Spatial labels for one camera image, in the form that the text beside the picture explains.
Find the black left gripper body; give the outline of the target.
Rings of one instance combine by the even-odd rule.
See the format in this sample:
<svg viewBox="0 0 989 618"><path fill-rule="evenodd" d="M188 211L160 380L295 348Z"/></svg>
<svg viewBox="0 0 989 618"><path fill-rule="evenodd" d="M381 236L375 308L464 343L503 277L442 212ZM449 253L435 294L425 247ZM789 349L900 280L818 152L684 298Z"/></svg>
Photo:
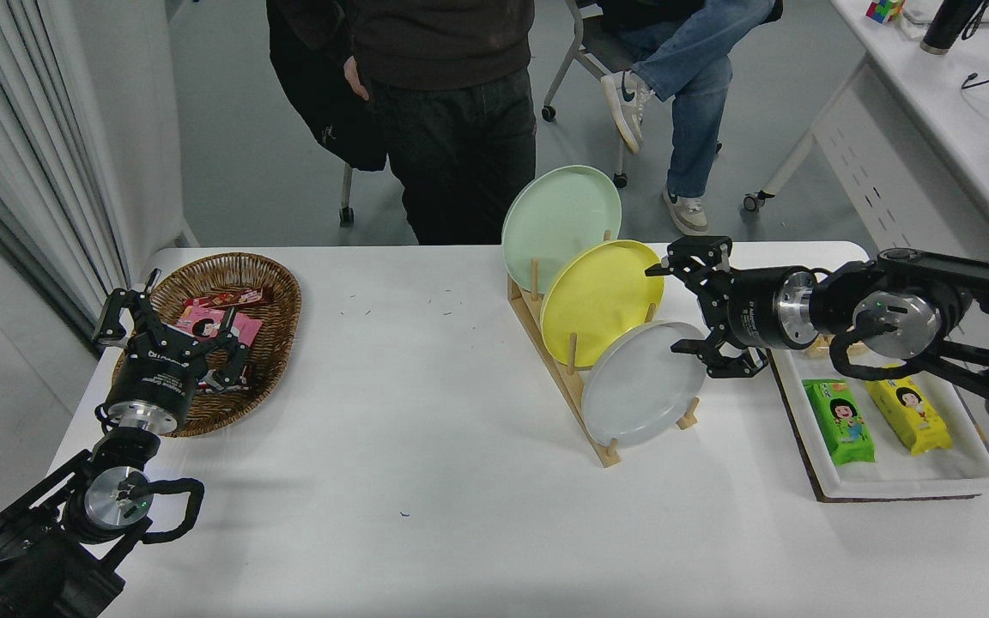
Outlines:
<svg viewBox="0 0 989 618"><path fill-rule="evenodd" d="M192 339L132 339L105 402L110 423L184 423L205 360Z"/></svg>

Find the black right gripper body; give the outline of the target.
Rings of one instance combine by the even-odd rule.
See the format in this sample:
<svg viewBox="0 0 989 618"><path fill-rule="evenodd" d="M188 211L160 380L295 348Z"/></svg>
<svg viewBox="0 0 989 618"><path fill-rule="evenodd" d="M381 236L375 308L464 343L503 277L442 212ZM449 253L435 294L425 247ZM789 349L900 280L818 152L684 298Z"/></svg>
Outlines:
<svg viewBox="0 0 989 618"><path fill-rule="evenodd" d="M724 325L725 340L737 348L784 348L776 308L785 279L785 267L712 271L703 284L709 294L703 299L707 328Z"/></svg>

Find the standing person's hand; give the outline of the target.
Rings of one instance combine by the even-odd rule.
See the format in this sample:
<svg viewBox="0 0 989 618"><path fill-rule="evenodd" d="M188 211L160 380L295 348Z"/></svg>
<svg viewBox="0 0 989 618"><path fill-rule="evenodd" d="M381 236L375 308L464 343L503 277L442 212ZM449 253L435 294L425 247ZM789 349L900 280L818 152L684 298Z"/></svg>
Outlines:
<svg viewBox="0 0 989 618"><path fill-rule="evenodd" d="M360 70L358 70L358 65L356 58L354 56L349 56L343 64L343 76L347 85L349 85L350 90L357 95L362 101L370 101L370 94L364 83L361 81Z"/></svg>

